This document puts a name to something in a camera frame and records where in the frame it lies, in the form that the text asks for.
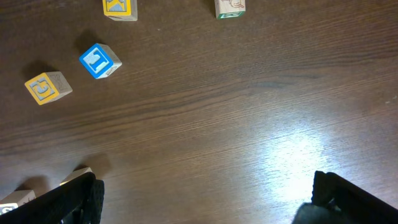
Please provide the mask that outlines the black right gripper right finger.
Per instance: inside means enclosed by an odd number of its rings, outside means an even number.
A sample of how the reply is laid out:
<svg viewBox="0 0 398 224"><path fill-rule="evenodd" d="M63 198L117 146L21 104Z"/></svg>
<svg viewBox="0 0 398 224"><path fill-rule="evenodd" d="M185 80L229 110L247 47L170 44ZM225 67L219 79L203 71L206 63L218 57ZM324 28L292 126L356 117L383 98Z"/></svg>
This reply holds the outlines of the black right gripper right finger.
<svg viewBox="0 0 398 224"><path fill-rule="evenodd" d="M397 224L397 209L332 172L317 170L310 203L292 224Z"/></svg>

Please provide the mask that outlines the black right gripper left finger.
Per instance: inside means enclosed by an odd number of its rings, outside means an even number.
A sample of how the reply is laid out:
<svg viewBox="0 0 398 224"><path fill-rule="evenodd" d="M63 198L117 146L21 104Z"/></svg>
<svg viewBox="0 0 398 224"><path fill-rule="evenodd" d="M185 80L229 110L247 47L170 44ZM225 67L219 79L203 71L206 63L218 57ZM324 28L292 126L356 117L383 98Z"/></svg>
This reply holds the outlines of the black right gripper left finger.
<svg viewBox="0 0 398 224"><path fill-rule="evenodd" d="M100 224L104 182L87 172L1 215L1 224Z"/></svg>

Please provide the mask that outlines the yellow S block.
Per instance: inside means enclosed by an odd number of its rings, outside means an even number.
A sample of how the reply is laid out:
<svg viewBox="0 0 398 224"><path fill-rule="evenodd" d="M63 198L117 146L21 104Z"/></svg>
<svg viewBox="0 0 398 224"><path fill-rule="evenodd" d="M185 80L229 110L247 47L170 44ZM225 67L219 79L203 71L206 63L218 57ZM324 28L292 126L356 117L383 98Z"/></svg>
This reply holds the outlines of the yellow S block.
<svg viewBox="0 0 398 224"><path fill-rule="evenodd" d="M69 182L73 179L76 179L77 177L79 177L85 173L88 173L88 172L92 172L90 167L84 167L82 169L75 170L71 174L69 174L65 179L63 179L61 181L60 185L66 184L67 182Z"/></svg>
<svg viewBox="0 0 398 224"><path fill-rule="evenodd" d="M35 199L35 192L33 190L14 191L6 198L1 200L1 215L17 209L33 199Z"/></svg>

